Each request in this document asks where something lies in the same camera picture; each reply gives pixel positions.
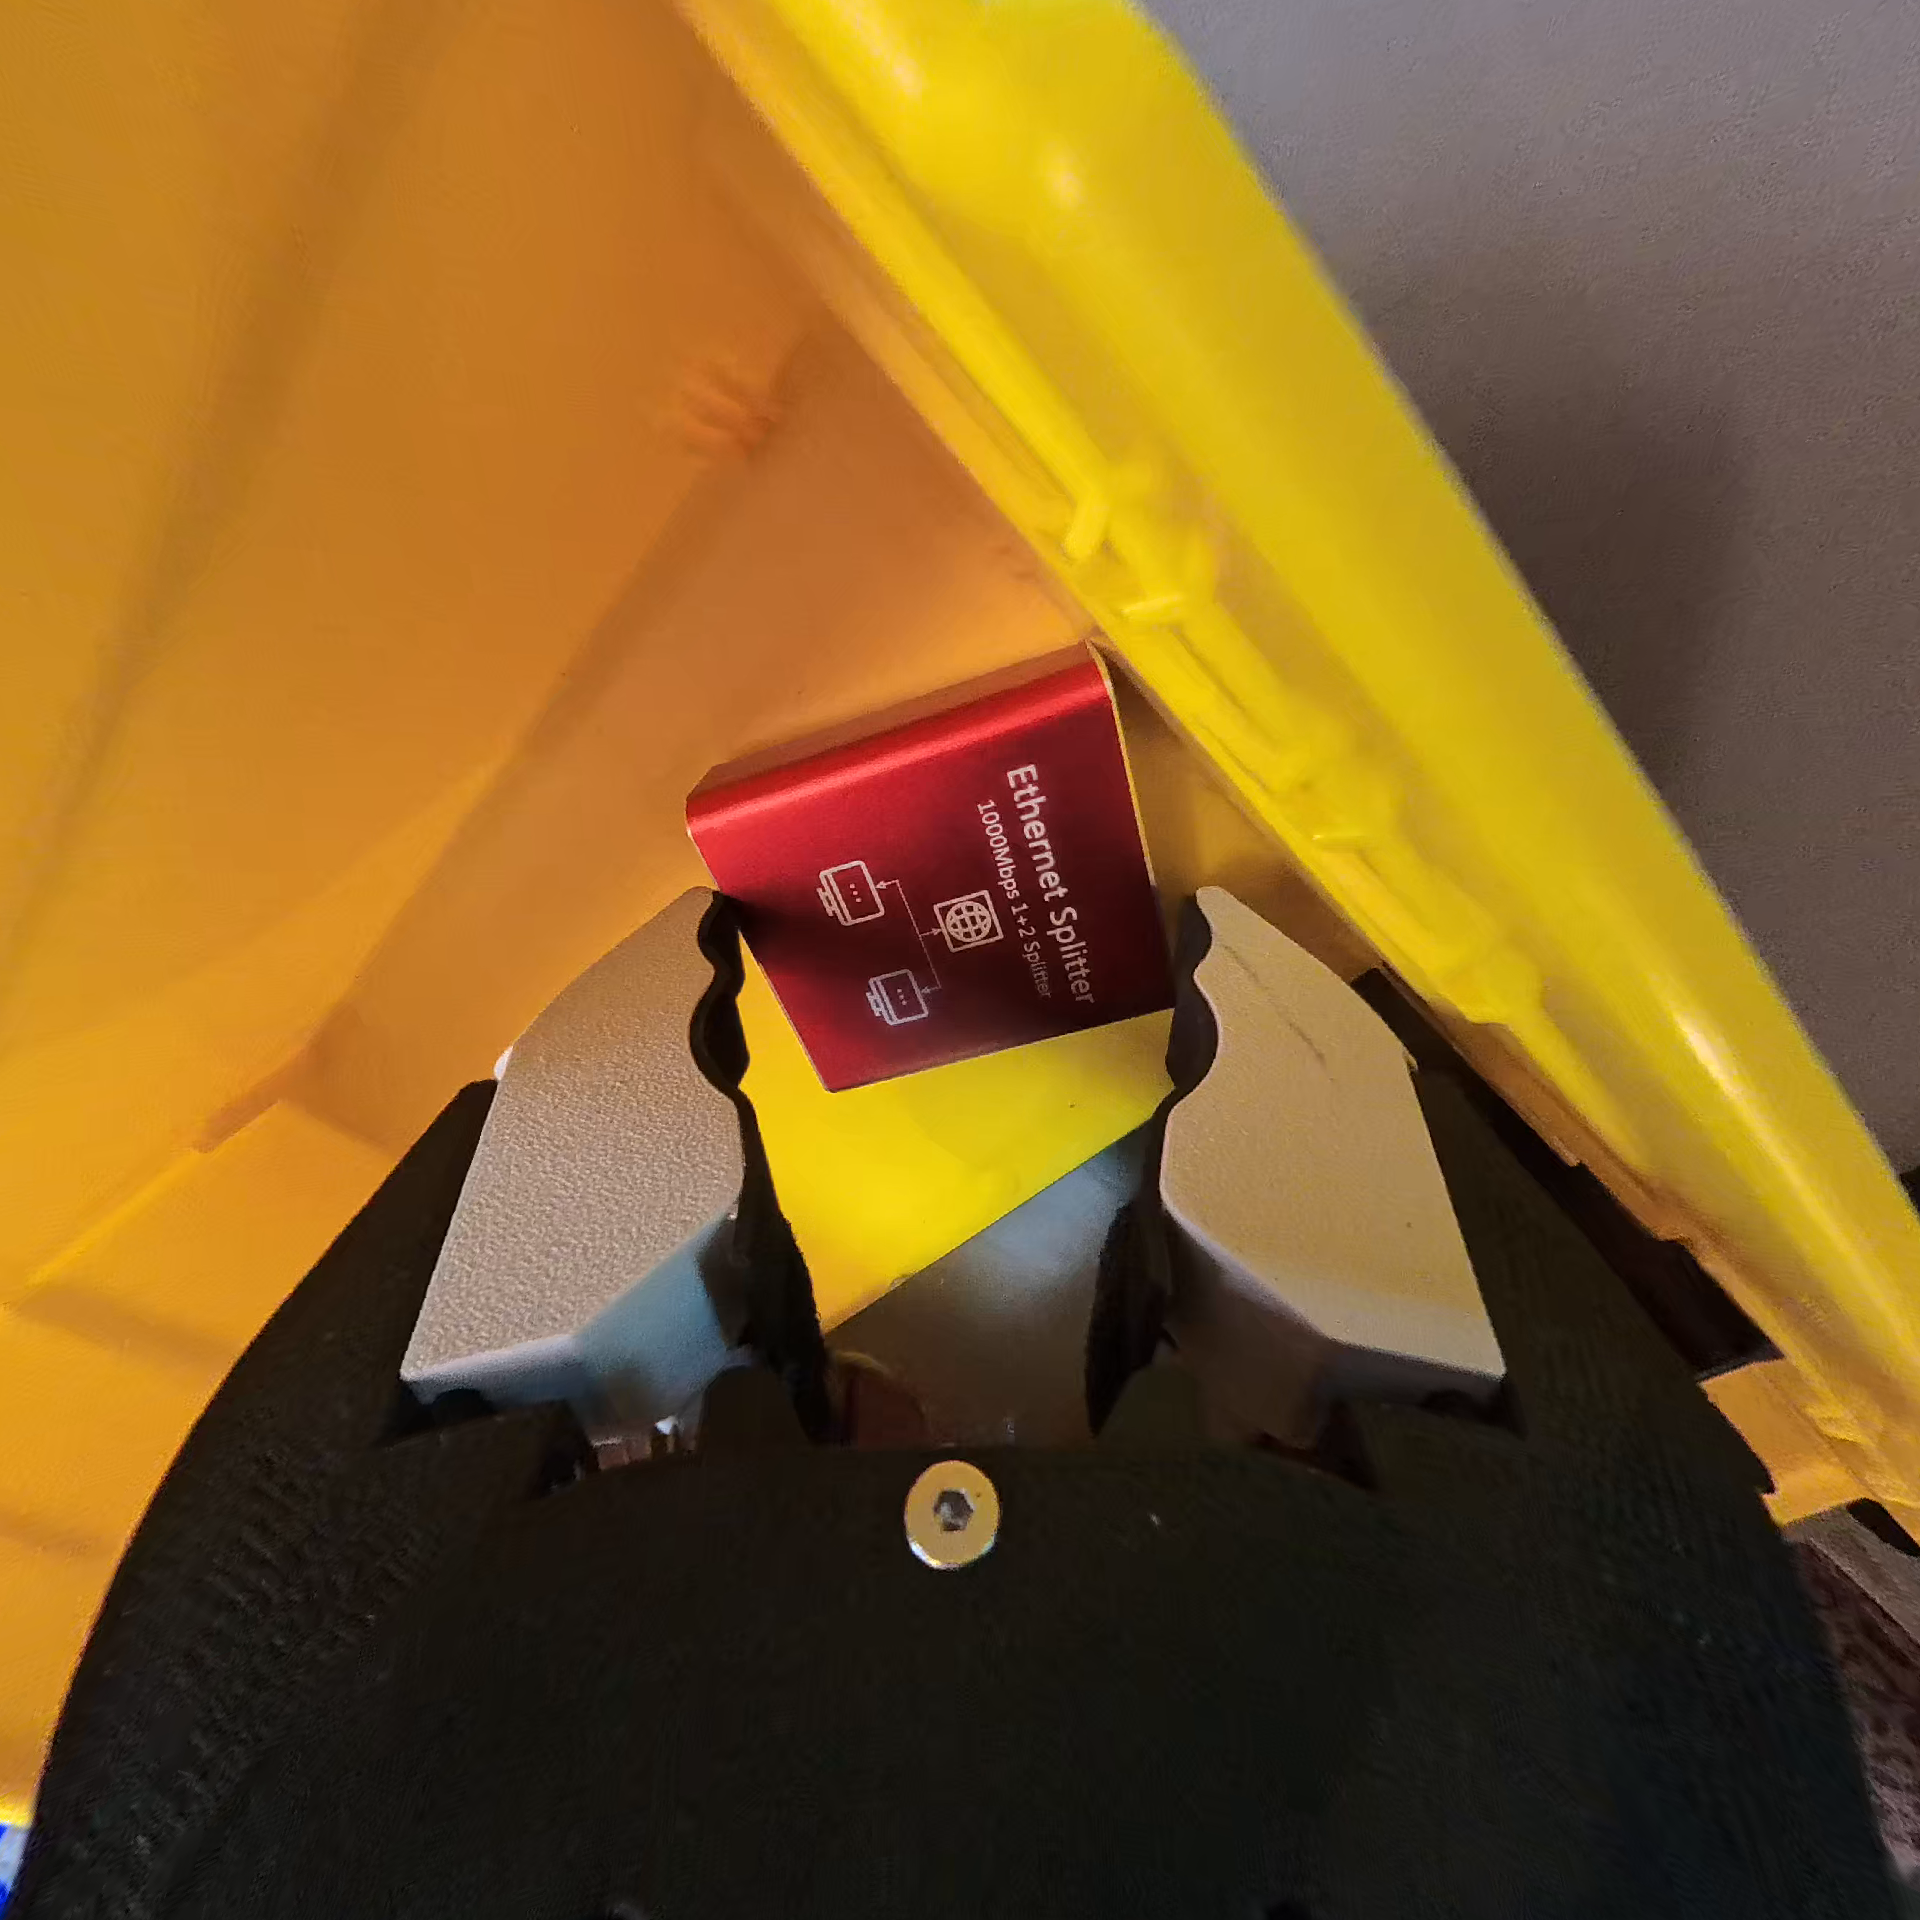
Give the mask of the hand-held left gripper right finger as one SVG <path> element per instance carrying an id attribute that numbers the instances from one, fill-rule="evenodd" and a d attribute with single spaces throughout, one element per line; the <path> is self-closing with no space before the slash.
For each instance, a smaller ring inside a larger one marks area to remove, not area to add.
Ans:
<path id="1" fill-rule="evenodd" d="M 1350 1402 L 1478 1418 L 1504 1392 L 1419 1072 L 1330 966 L 1226 888 L 1185 906 L 1168 1089 L 1103 1246 L 1089 1426 L 1168 1363 L 1230 1437 Z"/>

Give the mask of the red ethernet splitter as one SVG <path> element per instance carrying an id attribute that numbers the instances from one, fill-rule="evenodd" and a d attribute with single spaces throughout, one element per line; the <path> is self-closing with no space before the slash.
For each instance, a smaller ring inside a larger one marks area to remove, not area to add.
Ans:
<path id="1" fill-rule="evenodd" d="M 1086 641 L 719 765 L 686 827 L 830 1091 L 1173 1002 L 1113 679 Z"/>

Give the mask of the yellow plastic bin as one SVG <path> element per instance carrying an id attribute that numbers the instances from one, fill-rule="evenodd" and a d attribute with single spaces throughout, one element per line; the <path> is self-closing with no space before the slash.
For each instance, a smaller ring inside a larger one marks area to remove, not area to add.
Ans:
<path id="1" fill-rule="evenodd" d="M 1094 637 L 1917 1529 L 1917 1217 L 1133 3 L 5 3 L 5 1824 L 240 1350 L 720 760 Z"/>

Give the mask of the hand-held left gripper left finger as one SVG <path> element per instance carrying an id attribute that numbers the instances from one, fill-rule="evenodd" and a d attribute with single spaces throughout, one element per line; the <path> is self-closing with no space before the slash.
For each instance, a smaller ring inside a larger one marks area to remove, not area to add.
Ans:
<path id="1" fill-rule="evenodd" d="M 594 1443 L 696 1430 L 758 1370 L 833 1437 L 825 1331 L 746 1089 L 731 899 L 696 887 L 496 1066 L 401 1378 L 425 1408 L 565 1405 Z"/>

